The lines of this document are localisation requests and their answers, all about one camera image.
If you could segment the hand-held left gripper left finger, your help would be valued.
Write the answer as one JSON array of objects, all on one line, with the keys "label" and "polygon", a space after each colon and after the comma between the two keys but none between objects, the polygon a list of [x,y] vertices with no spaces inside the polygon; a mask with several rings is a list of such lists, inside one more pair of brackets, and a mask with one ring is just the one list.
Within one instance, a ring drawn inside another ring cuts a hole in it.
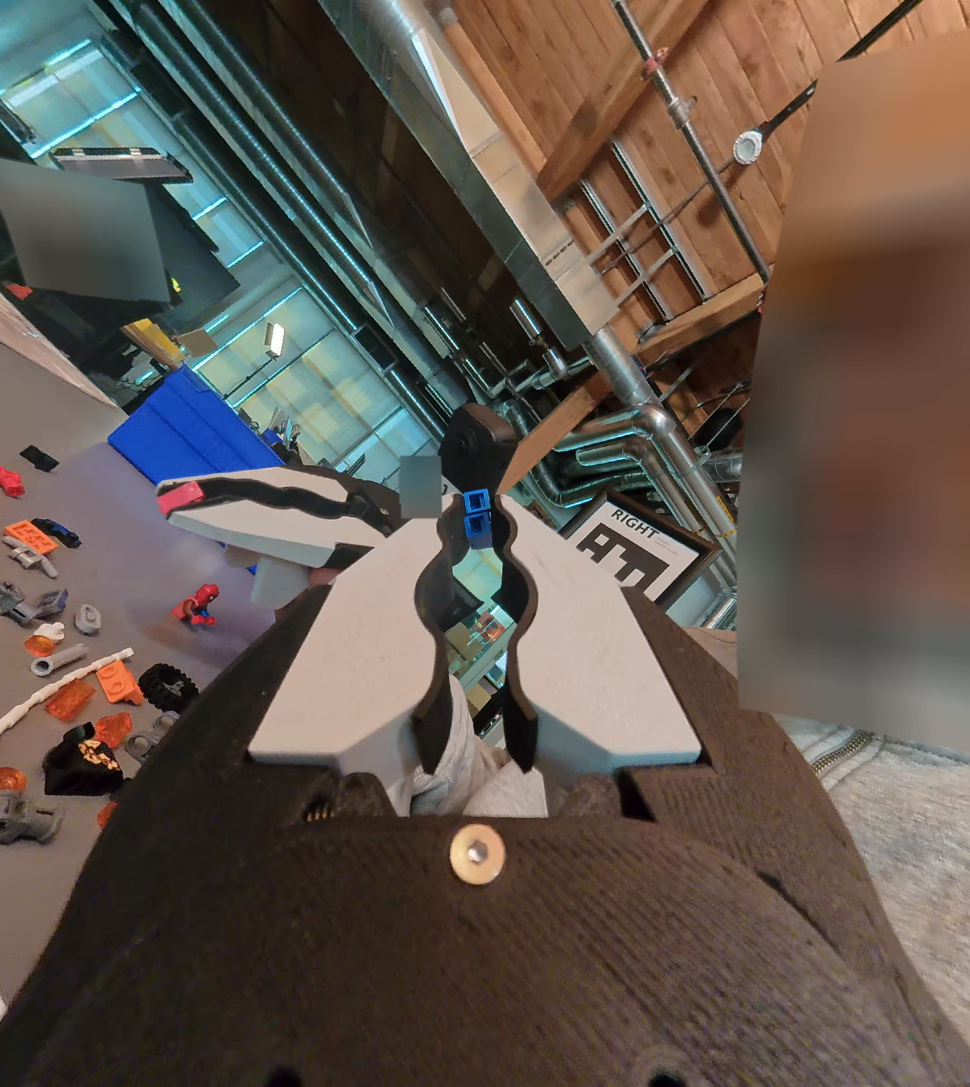
[{"label": "hand-held left gripper left finger", "polygon": [[254,763],[341,774],[434,773],[451,728],[442,632],[416,607],[416,584],[444,560],[447,520],[414,518],[344,571],[249,744]]}]

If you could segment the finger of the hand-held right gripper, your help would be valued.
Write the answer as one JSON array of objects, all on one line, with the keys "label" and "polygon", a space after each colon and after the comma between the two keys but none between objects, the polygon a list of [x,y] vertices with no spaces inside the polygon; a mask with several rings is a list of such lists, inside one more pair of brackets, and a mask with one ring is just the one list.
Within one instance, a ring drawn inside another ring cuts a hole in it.
[{"label": "finger of the hand-held right gripper", "polygon": [[[262,507],[299,510],[319,518],[351,517],[382,534],[391,534],[391,490],[333,468],[245,468],[174,482],[201,483],[206,499],[192,507],[251,500]],[[161,482],[157,492],[174,482]]]},{"label": "finger of the hand-held right gripper", "polygon": [[304,566],[329,566],[339,549],[374,549],[383,534],[356,518],[319,518],[299,510],[233,500],[174,511],[167,522],[231,547]]}]

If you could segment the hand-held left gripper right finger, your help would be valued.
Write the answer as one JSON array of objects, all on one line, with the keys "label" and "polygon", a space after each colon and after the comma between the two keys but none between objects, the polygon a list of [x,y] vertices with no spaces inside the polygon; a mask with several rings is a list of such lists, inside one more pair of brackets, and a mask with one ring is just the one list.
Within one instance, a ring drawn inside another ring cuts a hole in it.
[{"label": "hand-held left gripper right finger", "polygon": [[505,559],[526,602],[507,645],[503,728],[519,769],[551,777],[693,764],[702,747],[632,602],[597,563],[508,497]]}]

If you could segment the pile of lego parts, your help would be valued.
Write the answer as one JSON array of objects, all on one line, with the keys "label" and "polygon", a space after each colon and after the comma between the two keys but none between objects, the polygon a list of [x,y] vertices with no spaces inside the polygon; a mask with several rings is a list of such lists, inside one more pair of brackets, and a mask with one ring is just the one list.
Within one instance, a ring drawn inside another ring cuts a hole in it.
[{"label": "pile of lego parts", "polygon": [[217,544],[167,522],[152,482],[108,442],[119,413],[36,364],[0,368],[0,720],[71,671],[130,648],[200,687],[257,629],[237,580],[226,623],[188,630],[169,610],[224,567]]}]

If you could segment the person's right forearm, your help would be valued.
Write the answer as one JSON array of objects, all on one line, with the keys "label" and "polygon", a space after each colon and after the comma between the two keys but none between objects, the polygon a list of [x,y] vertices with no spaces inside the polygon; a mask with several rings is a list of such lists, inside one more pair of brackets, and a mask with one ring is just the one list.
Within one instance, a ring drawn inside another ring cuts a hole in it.
[{"label": "person's right forearm", "polygon": [[546,785],[536,769],[523,772],[503,748],[475,734],[467,697],[450,677],[451,727],[434,773],[415,769],[387,794],[401,816],[546,819]]}]

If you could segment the red and blue lego minifigure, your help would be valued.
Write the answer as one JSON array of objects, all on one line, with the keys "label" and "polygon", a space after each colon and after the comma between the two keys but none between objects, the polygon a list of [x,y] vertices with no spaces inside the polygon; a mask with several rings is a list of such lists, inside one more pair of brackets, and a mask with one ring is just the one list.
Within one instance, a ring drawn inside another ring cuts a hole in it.
[{"label": "red and blue lego minifigure", "polygon": [[220,587],[216,584],[204,584],[194,594],[183,599],[178,605],[174,605],[171,614],[182,624],[189,627],[214,626],[217,622],[208,609],[217,599]]}]

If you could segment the black lego tyre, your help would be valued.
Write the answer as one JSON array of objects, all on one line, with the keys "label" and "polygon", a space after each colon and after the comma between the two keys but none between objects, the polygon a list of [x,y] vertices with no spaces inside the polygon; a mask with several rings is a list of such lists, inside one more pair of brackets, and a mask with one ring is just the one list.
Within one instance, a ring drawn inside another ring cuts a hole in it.
[{"label": "black lego tyre", "polygon": [[144,698],[163,713],[183,714],[200,697],[194,680],[181,669],[156,663],[138,677]]}]

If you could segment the person's right hand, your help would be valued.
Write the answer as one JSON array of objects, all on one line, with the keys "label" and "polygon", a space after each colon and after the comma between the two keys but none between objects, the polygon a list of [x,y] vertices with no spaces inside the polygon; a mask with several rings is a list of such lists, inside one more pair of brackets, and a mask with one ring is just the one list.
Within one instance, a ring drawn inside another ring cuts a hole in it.
[{"label": "person's right hand", "polygon": [[340,574],[341,570],[334,567],[309,569],[306,573],[306,582],[302,591],[296,594],[287,605],[278,607],[278,609],[274,611],[275,620],[285,619],[293,609],[293,605],[302,599],[306,594],[308,594],[311,589],[329,585],[336,580]]}]

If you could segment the blue plastic bin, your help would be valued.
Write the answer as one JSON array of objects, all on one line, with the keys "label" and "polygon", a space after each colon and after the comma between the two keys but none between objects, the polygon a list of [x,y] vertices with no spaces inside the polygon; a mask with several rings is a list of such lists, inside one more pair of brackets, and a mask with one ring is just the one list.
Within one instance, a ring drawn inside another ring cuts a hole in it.
[{"label": "blue plastic bin", "polygon": [[108,443],[154,483],[284,465],[220,393],[187,366],[167,374],[111,432]]}]

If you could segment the black and white sign board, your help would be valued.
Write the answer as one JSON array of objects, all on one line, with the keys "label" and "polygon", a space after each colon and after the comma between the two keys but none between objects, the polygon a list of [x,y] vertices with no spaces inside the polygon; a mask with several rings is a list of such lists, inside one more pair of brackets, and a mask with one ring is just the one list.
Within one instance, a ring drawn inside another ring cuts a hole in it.
[{"label": "black and white sign board", "polygon": [[593,493],[559,535],[663,611],[722,554],[705,536],[611,487]]}]

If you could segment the tilted light panel on stand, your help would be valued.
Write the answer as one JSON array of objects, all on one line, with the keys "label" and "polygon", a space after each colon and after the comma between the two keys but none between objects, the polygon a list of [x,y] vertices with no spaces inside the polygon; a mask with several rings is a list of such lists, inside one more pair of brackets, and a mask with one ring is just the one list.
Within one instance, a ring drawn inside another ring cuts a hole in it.
[{"label": "tilted light panel on stand", "polygon": [[48,152],[57,168],[110,182],[142,183],[144,185],[186,185],[192,173],[176,157],[153,148],[80,148],[59,147]]}]

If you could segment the person's grey hoodie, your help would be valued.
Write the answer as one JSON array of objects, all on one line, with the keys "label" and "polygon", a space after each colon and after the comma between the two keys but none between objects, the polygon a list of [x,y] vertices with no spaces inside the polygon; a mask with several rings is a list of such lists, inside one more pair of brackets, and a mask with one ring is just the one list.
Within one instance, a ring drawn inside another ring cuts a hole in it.
[{"label": "person's grey hoodie", "polygon": [[779,716],[814,769],[916,971],[970,1045],[970,755]]}]

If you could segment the metal ceiling pipe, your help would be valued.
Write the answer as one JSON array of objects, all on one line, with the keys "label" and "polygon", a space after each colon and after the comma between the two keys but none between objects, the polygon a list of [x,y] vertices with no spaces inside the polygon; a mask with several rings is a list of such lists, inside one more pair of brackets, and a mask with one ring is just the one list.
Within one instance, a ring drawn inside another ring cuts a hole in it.
[{"label": "metal ceiling pipe", "polygon": [[698,163],[708,186],[712,189],[716,200],[726,216],[728,223],[737,237],[742,249],[749,258],[755,273],[758,274],[762,284],[767,284],[771,277],[771,270],[764,262],[764,257],[753,239],[753,235],[745,221],[741,217],[733,198],[730,197],[722,182],[721,170],[716,167],[702,140],[695,130],[695,126],[691,121],[693,105],[691,101],[683,100],[680,97],[666,74],[664,63],[668,50],[666,48],[655,49],[652,47],[651,41],[646,33],[643,32],[639,21],[635,18],[626,1],[612,1],[611,7],[613,7],[618,20],[627,32],[631,41],[641,57],[641,78],[644,82],[650,82],[655,86],[657,93],[662,98],[669,117],[674,122],[677,130],[681,132],[685,142],[688,143],[691,153],[695,158],[696,163]]}]

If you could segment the silver metal duct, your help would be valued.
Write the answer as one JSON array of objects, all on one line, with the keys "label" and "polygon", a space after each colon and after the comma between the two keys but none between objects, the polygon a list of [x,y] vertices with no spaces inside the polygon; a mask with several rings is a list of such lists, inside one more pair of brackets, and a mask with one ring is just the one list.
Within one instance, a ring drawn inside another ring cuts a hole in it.
[{"label": "silver metal duct", "polygon": [[611,326],[614,298],[423,2],[321,7],[564,348],[586,348],[625,408],[648,404],[663,414],[659,395]]}]

